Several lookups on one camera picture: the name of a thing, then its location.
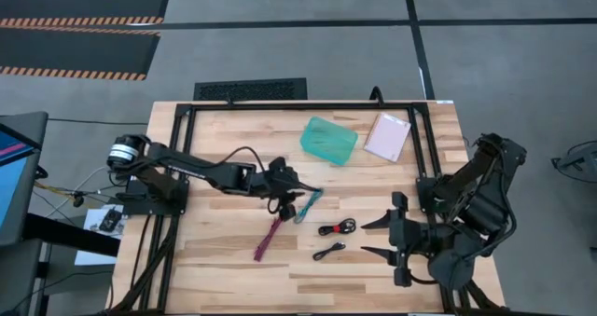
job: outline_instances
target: computer monitor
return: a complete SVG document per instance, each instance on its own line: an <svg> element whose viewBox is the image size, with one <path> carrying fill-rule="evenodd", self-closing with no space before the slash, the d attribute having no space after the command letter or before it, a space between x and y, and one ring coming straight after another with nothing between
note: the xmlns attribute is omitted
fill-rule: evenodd
<svg viewBox="0 0 597 316"><path fill-rule="evenodd" d="M40 150L41 146L35 141L0 124L0 167Z"/></svg>

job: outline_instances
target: gray concrete floor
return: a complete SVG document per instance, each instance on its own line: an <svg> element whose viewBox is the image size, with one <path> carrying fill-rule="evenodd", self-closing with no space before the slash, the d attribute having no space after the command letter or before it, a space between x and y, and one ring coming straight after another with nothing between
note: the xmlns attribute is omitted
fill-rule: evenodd
<svg viewBox="0 0 597 316"><path fill-rule="evenodd" d="M422 19L597 17L597 0L415 1ZM404 3L170 0L166 22L404 19ZM495 131L529 152L509 193L519 230L495 253L507 304L593 315L597 264L588 247L597 243L597 188L563 178L549 159L595 139L597 26L425 27L423 40L437 98L455 100L465 136ZM307 77L311 99L365 98L373 85L386 99L423 97L408 27L166 31L146 81L0 76L0 114L146 121L154 101L190 100L195 82L290 76ZM48 183L75 186L104 165L117 135L144 130L50 122L42 154ZM106 184L96 178L89 189ZM31 210L46 214L50 207L33 198ZM68 256L62 259L55 278L72 270L63 266ZM62 290L82 284L74 281ZM55 295L49 315L101 309L107 285L98 279Z"/></svg>

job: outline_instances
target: monitor screen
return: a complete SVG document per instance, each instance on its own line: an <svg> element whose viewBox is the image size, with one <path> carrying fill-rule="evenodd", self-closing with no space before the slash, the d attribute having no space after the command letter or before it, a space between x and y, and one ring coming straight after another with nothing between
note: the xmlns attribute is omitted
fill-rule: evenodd
<svg viewBox="0 0 597 316"><path fill-rule="evenodd" d="M33 154L36 147L32 144L11 128L0 125L0 166Z"/></svg>

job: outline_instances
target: black charging cable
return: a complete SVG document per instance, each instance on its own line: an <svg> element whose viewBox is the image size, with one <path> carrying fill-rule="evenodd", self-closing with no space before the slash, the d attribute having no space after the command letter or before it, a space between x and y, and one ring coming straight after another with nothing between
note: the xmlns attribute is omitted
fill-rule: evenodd
<svg viewBox="0 0 597 316"><path fill-rule="evenodd" d="M356 221L353 218L344 219L336 226L319 227L319 235L327 236L330 233L349 234L356 230Z"/></svg>
<svg viewBox="0 0 597 316"><path fill-rule="evenodd" d="M328 248L327 250L321 251L321 252L317 252L316 254L313 255L313 260L315 261L319 261L321 259L324 258L324 256L326 256L328 253L332 252L332 251L339 251L339 250L343 250L346 248L346 244L343 243L342 241L338 241L335 244L332 245L332 247Z"/></svg>

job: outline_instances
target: white paper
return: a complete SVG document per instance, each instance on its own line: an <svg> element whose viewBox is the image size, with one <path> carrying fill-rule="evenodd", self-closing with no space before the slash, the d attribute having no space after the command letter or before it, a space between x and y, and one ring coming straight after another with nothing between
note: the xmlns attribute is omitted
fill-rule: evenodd
<svg viewBox="0 0 597 316"><path fill-rule="evenodd" d="M89 209L87 210L87 216L85 217L85 224L83 228L89 231L101 233L112 238L122 239L122 231L126 220L124 217L118 222L116 228L111 233L101 231L99 229L100 224L104 220L105 215L110 209L116 209L122 213L122 205L108 204L102 209ZM92 266L92 265L114 265L116 264L115 256L108 256L102 254L95 254L85 251L76 251L75 266Z"/></svg>

